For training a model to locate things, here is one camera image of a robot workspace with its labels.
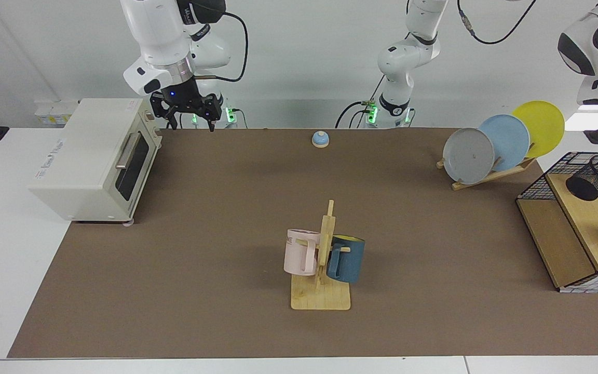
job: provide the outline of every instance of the gray plate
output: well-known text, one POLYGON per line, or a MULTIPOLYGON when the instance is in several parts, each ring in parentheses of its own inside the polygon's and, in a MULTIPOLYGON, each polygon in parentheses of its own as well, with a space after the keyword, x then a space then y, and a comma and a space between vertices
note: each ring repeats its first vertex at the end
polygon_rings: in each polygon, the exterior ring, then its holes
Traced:
POLYGON ((495 163, 493 143, 476 128, 461 128, 444 145, 444 170, 456 182, 475 184, 491 173, 495 163))

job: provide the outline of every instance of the white wall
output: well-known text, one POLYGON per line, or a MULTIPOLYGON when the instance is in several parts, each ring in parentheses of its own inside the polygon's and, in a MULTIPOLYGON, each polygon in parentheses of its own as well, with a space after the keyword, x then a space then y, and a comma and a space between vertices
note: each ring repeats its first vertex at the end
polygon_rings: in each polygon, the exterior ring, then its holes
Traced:
MULTIPOLYGON (((528 3, 477 0, 463 7, 477 34, 491 39, 505 34, 528 3)), ((572 114, 581 79, 556 45, 560 32, 595 3, 537 2, 515 35, 488 47, 470 37, 451 0, 440 30, 442 54, 415 74, 415 124, 477 126, 532 99, 572 114)), ((251 57, 244 80, 224 87, 235 106, 253 102, 247 115, 255 127, 280 123, 277 114, 267 115, 279 110, 265 107, 293 108, 286 126, 333 126, 344 103, 370 97, 380 77, 377 53, 406 34, 402 0, 228 0, 228 10, 249 26, 251 57), (270 99, 277 101, 258 104, 270 99), (304 100, 319 100, 311 103, 320 109, 301 113, 304 100)), ((138 46, 117 0, 0 0, 0 19, 60 99, 134 96, 121 73, 138 46)), ((232 63, 219 73, 236 76, 240 26, 224 18, 214 31, 233 47, 232 63)), ((0 37, 0 124, 36 126, 33 102, 50 96, 0 37)))

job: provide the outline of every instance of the mug handle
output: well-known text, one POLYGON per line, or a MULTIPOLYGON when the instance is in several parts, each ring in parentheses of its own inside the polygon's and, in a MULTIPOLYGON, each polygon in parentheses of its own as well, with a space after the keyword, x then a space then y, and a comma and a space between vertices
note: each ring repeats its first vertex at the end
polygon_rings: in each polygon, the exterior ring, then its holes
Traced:
POLYGON ((329 260, 329 267, 327 268, 327 275, 332 279, 338 279, 342 246, 343 244, 334 244, 334 248, 332 248, 332 258, 329 260))
POLYGON ((311 267, 313 260, 315 259, 316 243, 314 242, 314 240, 310 239, 306 241, 308 242, 308 248, 306 249, 306 258, 304 258, 304 263, 302 263, 302 272, 306 272, 306 270, 311 267))

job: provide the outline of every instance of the wire basket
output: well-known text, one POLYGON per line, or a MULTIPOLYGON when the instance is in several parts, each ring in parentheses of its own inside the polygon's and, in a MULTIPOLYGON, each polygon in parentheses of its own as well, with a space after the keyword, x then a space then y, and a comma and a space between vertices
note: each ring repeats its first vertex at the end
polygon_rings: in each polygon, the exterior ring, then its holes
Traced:
POLYGON ((598 156, 567 180, 567 188, 579 199, 595 201, 598 198, 598 156))

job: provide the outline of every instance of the mug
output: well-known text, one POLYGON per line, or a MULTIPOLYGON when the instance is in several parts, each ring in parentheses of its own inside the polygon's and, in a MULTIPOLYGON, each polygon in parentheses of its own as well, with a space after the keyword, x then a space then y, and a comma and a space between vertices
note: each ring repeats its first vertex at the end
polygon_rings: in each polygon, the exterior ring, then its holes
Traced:
POLYGON ((315 275, 318 267, 316 246, 320 233, 308 230, 288 230, 283 270, 294 275, 315 275))
POLYGON ((358 281, 364 244, 365 241, 358 237, 334 235, 327 276, 346 283, 358 281))

